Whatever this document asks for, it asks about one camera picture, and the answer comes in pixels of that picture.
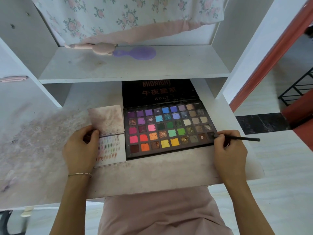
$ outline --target bracelet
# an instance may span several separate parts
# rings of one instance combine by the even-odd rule
[[[84,173],[84,172],[74,173],[74,174],[68,174],[68,177],[69,177],[69,176],[72,176],[72,175],[89,175],[90,177],[92,177],[92,174],[91,174],[91,173]]]

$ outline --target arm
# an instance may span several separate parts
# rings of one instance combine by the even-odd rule
[[[241,140],[231,140],[223,147],[225,136],[240,137],[237,130],[218,132],[214,140],[215,167],[233,201],[237,225],[241,235],[275,235],[248,186],[245,173],[247,149]]]
[[[83,141],[84,135],[92,126],[75,131],[62,151],[68,167],[68,173],[91,173],[98,154],[99,131],[95,130],[88,144]],[[89,175],[69,176],[66,182],[57,217],[50,235],[84,235],[86,199]]]

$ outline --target makeup brush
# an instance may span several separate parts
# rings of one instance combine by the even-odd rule
[[[213,138],[218,138],[218,137],[219,137],[218,134],[214,134],[214,136],[213,136]],[[225,135],[225,138],[227,138],[227,139],[240,139],[240,140],[255,141],[255,142],[261,141],[259,138],[246,138],[246,137],[237,137],[237,136],[231,136],[231,135]]]

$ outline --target black metal rack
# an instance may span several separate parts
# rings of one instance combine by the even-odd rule
[[[289,87],[283,94],[281,94],[278,99],[280,99],[286,106],[289,106],[290,104],[288,102],[295,101],[299,99],[301,96],[303,96],[305,93],[302,93],[303,90],[311,90],[313,88],[313,84],[299,84],[301,80],[303,80],[305,77],[311,77],[313,79],[313,68],[311,68],[308,72],[306,72],[299,80],[297,80],[291,87]],[[286,95],[289,90],[294,89],[298,94],[294,95]]]

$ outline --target desk surface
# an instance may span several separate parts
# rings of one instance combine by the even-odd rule
[[[192,83],[217,130],[243,132],[225,98],[214,99],[205,79]],[[88,108],[122,105],[121,82],[74,83],[57,109],[32,81],[6,86],[10,105],[0,103],[0,209],[59,203],[67,179],[61,150],[72,132],[90,123]],[[248,142],[247,179],[264,176]],[[97,168],[88,198],[221,183],[213,146],[140,158]]]

